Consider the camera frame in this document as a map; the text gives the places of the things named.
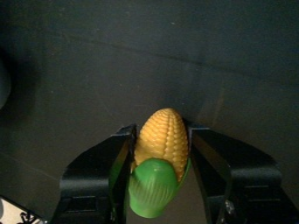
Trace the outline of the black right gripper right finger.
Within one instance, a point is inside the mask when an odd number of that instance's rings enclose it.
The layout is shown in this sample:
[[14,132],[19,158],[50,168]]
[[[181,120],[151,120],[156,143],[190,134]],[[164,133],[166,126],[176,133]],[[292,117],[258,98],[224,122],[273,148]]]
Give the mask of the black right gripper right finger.
[[208,223],[299,224],[273,157],[209,127],[185,124]]

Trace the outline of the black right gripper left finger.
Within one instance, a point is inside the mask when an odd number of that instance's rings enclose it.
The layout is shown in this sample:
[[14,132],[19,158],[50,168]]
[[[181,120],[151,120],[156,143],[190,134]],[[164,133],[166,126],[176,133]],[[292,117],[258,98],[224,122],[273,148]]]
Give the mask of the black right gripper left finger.
[[51,224],[127,224],[137,126],[123,127],[70,163]]

